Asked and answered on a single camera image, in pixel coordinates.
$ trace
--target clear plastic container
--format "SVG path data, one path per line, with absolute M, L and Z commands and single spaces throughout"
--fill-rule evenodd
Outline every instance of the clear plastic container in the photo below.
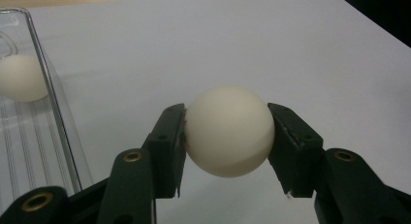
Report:
M 61 81 L 44 54 L 29 13 L 0 8 L 0 60 L 39 60 L 47 96 L 18 102 L 0 95 L 0 213 L 19 196 L 58 185 L 69 195 L 92 184 Z

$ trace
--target white table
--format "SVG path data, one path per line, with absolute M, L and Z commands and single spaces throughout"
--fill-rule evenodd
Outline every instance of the white table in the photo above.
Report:
M 94 181 L 140 147 L 161 111 L 219 84 L 293 109 L 411 193 L 411 49 L 343 0 L 128 0 L 36 8 Z M 317 223 L 268 162 L 239 178 L 187 158 L 179 199 L 158 223 Z

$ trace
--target ping pong ball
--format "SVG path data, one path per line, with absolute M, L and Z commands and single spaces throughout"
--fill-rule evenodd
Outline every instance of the ping pong ball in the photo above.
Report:
M 274 121 L 267 104 L 252 91 L 219 86 L 188 107 L 184 133 L 190 158 L 204 171 L 243 176 L 269 156 Z
M 38 58 L 12 55 L 0 59 L 0 95 L 21 102 L 45 97 L 47 88 Z

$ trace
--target white surface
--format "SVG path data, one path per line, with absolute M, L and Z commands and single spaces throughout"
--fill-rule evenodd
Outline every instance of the white surface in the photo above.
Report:
M 47 96 L 39 59 L 29 55 L 1 58 L 0 95 L 21 102 L 37 101 Z
M 411 193 L 411 49 L 343 0 L 129 0 L 31 9 L 98 181 L 161 111 L 237 84 L 293 109 L 325 148 L 359 153 Z M 158 223 L 317 223 L 266 162 L 209 176 L 189 159 Z
M 206 172 L 244 176 L 267 160 L 274 143 L 274 120 L 253 91 L 232 85 L 213 87 L 187 108 L 186 149 Z

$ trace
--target white ball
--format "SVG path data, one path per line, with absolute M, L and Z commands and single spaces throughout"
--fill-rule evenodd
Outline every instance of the white ball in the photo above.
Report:
M 38 58 L 12 55 L 0 59 L 0 95 L 21 102 L 45 97 L 47 88 Z
M 267 104 L 252 91 L 220 86 L 201 94 L 185 115 L 186 150 L 204 171 L 243 176 L 269 156 L 274 121 Z

